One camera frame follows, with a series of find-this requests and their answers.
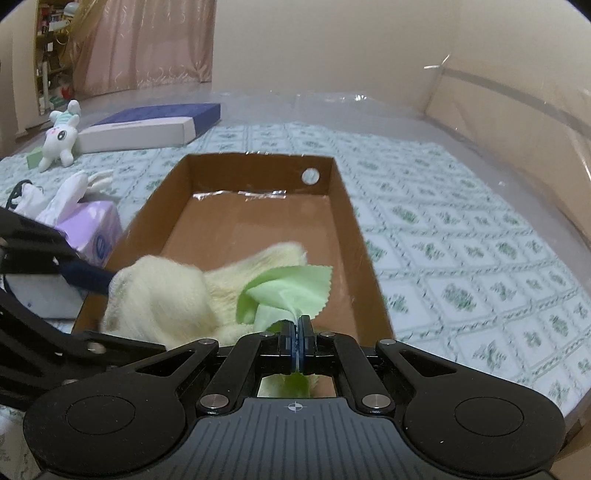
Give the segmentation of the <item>yellow towel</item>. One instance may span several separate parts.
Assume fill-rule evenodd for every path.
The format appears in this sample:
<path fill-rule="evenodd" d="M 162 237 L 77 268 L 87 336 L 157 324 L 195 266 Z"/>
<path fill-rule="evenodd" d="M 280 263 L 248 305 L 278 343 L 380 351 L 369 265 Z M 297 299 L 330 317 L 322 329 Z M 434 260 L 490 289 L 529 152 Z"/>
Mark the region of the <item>yellow towel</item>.
<path fill-rule="evenodd" d="M 305 263 L 307 252 L 297 242 L 274 244 L 211 271 L 143 256 L 110 282 L 100 331 L 168 350 L 200 338 L 231 346 L 257 331 L 236 321 L 238 296 L 247 283 L 267 270 Z"/>

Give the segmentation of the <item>green cleaning cloth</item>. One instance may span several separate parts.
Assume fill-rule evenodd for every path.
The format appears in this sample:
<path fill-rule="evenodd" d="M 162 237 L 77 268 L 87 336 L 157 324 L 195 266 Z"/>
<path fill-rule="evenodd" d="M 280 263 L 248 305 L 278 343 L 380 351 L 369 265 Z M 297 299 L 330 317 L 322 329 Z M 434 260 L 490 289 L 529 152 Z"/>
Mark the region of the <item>green cleaning cloth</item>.
<path fill-rule="evenodd" d="M 235 319 L 256 332 L 273 331 L 287 320 L 297 323 L 301 316 L 315 319 L 329 302 L 332 267 L 300 265 L 276 267 L 249 281 L 238 295 Z M 310 398 L 318 377 L 301 373 L 273 374 L 263 378 L 259 397 Z"/>

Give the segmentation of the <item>purple tissue pack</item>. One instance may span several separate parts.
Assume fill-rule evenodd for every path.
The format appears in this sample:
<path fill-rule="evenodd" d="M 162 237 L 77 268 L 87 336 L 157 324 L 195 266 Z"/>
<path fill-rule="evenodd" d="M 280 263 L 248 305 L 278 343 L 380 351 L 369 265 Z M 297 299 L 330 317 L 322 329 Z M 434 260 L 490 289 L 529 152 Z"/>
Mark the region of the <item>purple tissue pack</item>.
<path fill-rule="evenodd" d="M 14 212 L 55 228 L 85 260 L 102 267 L 122 235 L 116 204 L 106 194 L 112 182 L 111 170 L 93 175 L 76 172 L 64 180 L 55 195 L 44 194 L 42 205 Z M 3 285 L 7 293 L 44 319 L 74 319 L 86 296 L 59 274 L 5 274 Z"/>

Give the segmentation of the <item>small green box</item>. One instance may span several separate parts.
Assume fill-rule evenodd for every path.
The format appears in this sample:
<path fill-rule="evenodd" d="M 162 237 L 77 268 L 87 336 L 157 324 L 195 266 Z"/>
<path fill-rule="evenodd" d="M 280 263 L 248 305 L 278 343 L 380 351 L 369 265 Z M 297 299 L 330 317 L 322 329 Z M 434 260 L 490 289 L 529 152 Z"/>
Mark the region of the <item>small green box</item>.
<path fill-rule="evenodd" d="M 35 148 L 31 152 L 29 152 L 26 155 L 26 162 L 27 162 L 28 169 L 29 170 L 37 169 L 42 158 L 43 158 L 43 154 L 42 154 L 41 148 Z"/>

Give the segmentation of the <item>white bunny plush toy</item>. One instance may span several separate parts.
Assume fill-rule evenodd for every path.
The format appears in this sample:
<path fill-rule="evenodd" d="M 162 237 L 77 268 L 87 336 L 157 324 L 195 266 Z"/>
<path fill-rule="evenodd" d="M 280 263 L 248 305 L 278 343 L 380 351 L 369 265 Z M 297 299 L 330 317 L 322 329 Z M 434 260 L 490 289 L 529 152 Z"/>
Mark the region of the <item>white bunny plush toy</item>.
<path fill-rule="evenodd" d="M 77 100 L 70 100 L 64 111 L 54 110 L 49 115 L 52 126 L 45 133 L 42 158 L 38 170 L 44 172 L 59 160 L 63 167 L 74 163 L 73 149 L 78 138 L 81 107 Z"/>

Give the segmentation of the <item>brown cardboard box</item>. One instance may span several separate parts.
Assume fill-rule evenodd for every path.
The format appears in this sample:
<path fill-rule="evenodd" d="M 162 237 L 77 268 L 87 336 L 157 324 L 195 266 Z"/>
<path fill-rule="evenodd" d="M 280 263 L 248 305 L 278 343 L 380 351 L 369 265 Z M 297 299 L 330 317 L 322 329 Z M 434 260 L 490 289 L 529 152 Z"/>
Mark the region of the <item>brown cardboard box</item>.
<path fill-rule="evenodd" d="M 311 319 L 315 333 L 346 334 L 362 347 L 392 336 L 352 203 L 327 157 L 184 157 L 131 220 L 107 268 L 118 273 L 157 256 L 211 271 L 283 242 L 301 244 L 305 264 L 332 267 L 329 302 Z M 88 296 L 75 330 L 100 331 L 107 301 Z"/>

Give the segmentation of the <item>floral tablecloth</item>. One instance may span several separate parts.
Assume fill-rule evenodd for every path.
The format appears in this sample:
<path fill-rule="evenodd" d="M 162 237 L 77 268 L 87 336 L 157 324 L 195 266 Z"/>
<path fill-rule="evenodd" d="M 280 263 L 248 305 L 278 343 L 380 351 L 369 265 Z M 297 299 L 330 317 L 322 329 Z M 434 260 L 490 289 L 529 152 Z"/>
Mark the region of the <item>floral tablecloth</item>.
<path fill-rule="evenodd" d="M 590 390 L 590 301 L 528 222 L 432 143 L 302 124 L 216 126 L 185 147 L 91 153 L 124 231 L 188 155 L 331 158 L 392 336 L 375 345 L 389 414 L 310 398 L 199 398 L 229 350 L 211 338 L 52 389 L 24 414 L 44 479 L 548 479 Z"/>

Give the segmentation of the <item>blue and white flat box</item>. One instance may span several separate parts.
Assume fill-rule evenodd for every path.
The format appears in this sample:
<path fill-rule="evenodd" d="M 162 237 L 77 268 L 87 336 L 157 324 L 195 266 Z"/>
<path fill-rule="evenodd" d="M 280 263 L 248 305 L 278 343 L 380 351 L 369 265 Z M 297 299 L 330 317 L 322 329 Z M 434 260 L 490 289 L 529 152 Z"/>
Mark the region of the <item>blue and white flat box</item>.
<path fill-rule="evenodd" d="M 164 104 L 129 108 L 78 134 L 80 153 L 179 147 L 221 121 L 218 103 Z"/>

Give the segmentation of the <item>pink curtain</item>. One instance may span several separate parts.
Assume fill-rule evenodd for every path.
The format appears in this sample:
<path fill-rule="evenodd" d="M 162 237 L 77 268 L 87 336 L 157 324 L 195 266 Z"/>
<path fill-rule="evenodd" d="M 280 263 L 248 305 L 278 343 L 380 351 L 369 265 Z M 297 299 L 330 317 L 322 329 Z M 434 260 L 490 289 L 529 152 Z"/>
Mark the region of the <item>pink curtain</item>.
<path fill-rule="evenodd" d="M 81 1 L 65 53 L 75 93 L 211 82 L 215 10 L 208 0 Z"/>

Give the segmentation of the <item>wooden bookshelf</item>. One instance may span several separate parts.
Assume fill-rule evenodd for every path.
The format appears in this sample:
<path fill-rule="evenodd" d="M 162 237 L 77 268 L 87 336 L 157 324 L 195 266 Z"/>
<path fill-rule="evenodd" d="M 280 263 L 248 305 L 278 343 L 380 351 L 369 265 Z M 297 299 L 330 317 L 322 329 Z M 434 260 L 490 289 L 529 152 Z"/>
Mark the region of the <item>wooden bookshelf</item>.
<path fill-rule="evenodd" d="M 73 97 L 73 67 L 66 56 L 78 1 L 37 2 L 35 76 L 40 115 L 64 107 Z"/>

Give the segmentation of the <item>plastic wrapped headboard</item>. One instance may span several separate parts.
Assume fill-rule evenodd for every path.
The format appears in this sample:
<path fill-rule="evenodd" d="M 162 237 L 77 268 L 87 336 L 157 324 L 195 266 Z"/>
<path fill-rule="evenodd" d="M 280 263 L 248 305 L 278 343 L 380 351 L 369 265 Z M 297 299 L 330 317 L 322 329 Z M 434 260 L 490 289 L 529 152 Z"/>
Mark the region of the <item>plastic wrapped headboard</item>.
<path fill-rule="evenodd" d="M 446 57 L 425 113 L 512 166 L 590 233 L 590 93 L 512 67 Z"/>

